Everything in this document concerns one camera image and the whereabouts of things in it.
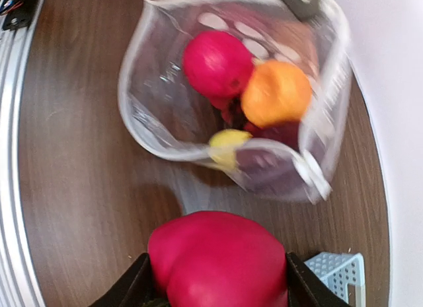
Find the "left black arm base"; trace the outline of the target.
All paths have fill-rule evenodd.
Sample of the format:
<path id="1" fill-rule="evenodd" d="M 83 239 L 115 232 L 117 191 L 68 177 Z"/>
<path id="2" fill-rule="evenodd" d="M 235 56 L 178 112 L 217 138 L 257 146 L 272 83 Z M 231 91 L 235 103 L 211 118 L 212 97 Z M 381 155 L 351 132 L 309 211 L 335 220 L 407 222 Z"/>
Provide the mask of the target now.
<path id="1" fill-rule="evenodd" d="M 30 26 L 39 0 L 1 0 L 2 30 L 17 30 Z"/>

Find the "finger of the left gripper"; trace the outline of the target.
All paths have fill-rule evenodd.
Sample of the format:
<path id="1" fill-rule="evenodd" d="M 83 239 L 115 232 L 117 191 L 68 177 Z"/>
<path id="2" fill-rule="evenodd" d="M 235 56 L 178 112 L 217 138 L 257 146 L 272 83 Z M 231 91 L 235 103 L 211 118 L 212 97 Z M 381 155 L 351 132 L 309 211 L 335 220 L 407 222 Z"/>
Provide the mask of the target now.
<path id="1" fill-rule="evenodd" d="M 298 20 L 309 20 L 320 13 L 320 0 L 281 0 Z"/>

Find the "clear polka dot zip bag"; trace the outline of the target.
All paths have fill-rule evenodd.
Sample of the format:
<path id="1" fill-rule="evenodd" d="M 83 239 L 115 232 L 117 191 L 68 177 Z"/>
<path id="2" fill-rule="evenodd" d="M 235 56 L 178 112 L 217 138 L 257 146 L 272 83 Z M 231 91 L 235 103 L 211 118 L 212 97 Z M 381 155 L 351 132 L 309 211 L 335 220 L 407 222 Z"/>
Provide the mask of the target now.
<path id="1" fill-rule="evenodd" d="M 246 87 L 229 98 L 208 98 L 184 74 L 185 47 L 208 30 L 238 38 L 252 53 L 254 69 L 275 59 L 307 75 L 313 95 L 298 121 L 298 151 L 252 136 L 237 147 L 236 168 L 210 158 L 213 135 L 244 131 L 250 121 L 241 109 Z M 335 0 L 320 0 L 320 13 L 309 20 L 298 20 L 281 0 L 144 0 L 120 71 L 120 114 L 132 137 L 159 158 L 221 170 L 265 198 L 316 203 L 330 194 L 344 134 L 349 43 L 348 22 Z"/>

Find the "light blue plastic basket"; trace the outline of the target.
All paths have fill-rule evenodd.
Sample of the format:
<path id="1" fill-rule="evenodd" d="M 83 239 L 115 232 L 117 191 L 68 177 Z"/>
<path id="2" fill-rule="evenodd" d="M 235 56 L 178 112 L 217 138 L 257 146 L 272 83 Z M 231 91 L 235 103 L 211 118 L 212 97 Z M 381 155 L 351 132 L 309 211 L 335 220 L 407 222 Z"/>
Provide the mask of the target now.
<path id="1" fill-rule="evenodd" d="M 353 306 L 366 306 L 365 265 L 362 254 L 321 252 L 308 259 L 305 264 L 345 303 L 353 302 Z"/>

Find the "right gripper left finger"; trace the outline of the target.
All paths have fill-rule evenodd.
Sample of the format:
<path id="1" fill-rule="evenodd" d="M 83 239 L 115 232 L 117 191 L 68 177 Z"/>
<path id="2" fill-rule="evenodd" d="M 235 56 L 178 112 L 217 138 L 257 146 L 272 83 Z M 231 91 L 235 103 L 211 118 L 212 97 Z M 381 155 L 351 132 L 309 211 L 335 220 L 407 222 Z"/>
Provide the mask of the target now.
<path id="1" fill-rule="evenodd" d="M 151 262 L 141 254 L 116 283 L 91 307 L 165 306 L 165 298 L 156 291 Z"/>

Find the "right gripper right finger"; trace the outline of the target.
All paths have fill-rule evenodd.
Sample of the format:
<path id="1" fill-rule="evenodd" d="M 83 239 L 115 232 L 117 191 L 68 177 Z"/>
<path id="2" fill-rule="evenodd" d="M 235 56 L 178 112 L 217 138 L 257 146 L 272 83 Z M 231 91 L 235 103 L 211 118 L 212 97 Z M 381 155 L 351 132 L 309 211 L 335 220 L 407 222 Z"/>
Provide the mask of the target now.
<path id="1" fill-rule="evenodd" d="M 288 306 L 339 307 L 344 301 L 332 293 L 293 252 L 286 254 Z"/>

